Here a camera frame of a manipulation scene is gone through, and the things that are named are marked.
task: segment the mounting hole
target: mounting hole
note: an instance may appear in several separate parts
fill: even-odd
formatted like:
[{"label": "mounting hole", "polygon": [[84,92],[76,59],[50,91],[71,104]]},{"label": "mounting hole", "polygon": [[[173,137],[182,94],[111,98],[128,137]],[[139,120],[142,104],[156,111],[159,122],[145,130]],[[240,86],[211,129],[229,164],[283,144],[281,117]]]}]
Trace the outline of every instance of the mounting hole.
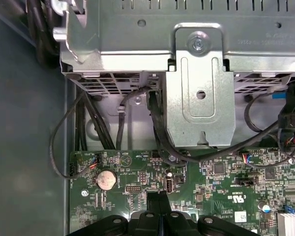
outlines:
[{"label": "mounting hole", "polygon": [[138,26],[139,27],[144,27],[147,25],[147,22],[143,19],[138,20]]},{"label": "mounting hole", "polygon": [[198,99],[202,100],[205,97],[206,97],[206,93],[204,91],[200,90],[200,91],[197,92],[197,98]]},{"label": "mounting hole", "polygon": [[281,24],[280,22],[277,22],[277,23],[275,23],[275,26],[276,26],[277,28],[281,28],[281,27],[282,27],[282,24]]}]

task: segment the blue connector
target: blue connector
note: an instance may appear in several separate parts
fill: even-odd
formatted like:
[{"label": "blue connector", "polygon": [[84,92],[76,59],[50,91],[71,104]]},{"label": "blue connector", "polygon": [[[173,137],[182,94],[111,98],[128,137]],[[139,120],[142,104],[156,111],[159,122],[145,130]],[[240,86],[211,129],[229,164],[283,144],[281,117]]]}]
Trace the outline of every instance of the blue connector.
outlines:
[{"label": "blue connector", "polygon": [[285,98],[286,98],[286,92],[272,94],[272,99],[285,99]]},{"label": "blue connector", "polygon": [[295,213],[295,210],[288,206],[288,205],[284,205],[284,210],[287,212],[287,213]]}]

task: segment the heatsink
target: heatsink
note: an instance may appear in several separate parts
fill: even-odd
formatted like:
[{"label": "heatsink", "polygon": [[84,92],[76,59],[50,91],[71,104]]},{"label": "heatsink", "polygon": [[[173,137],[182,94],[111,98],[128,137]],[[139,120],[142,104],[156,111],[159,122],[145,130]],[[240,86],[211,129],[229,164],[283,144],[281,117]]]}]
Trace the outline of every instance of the heatsink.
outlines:
[{"label": "heatsink", "polygon": [[278,213],[278,236],[295,236],[295,213]]}]

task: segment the motherboard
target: motherboard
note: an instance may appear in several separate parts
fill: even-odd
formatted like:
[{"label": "motherboard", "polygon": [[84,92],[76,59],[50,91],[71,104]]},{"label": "motherboard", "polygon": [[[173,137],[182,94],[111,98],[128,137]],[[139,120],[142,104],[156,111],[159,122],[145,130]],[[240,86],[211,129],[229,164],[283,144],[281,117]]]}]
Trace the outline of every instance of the motherboard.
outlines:
[{"label": "motherboard", "polygon": [[[285,158],[273,148],[246,152],[254,164],[267,165]],[[165,164],[157,151],[71,153],[71,175],[90,165],[90,170],[70,181],[70,232],[113,214],[130,219],[133,212],[147,208],[148,192],[162,190],[167,191],[172,210],[186,212],[194,221],[202,214],[213,215],[260,235],[278,235],[278,223],[284,224],[285,213],[295,213],[292,160],[275,168],[254,169],[244,164],[241,155],[231,153],[174,167]]]}]

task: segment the gray chassis wall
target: gray chassis wall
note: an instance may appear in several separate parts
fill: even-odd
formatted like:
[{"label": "gray chassis wall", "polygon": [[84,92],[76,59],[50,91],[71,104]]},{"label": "gray chassis wall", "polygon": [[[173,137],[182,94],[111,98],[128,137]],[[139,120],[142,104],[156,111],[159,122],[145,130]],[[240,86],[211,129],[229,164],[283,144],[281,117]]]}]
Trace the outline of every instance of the gray chassis wall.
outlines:
[{"label": "gray chassis wall", "polygon": [[[59,71],[41,68],[35,48],[0,20],[0,236],[63,235],[65,183],[52,171],[48,142],[66,89]],[[61,167],[72,133],[58,133]]]}]

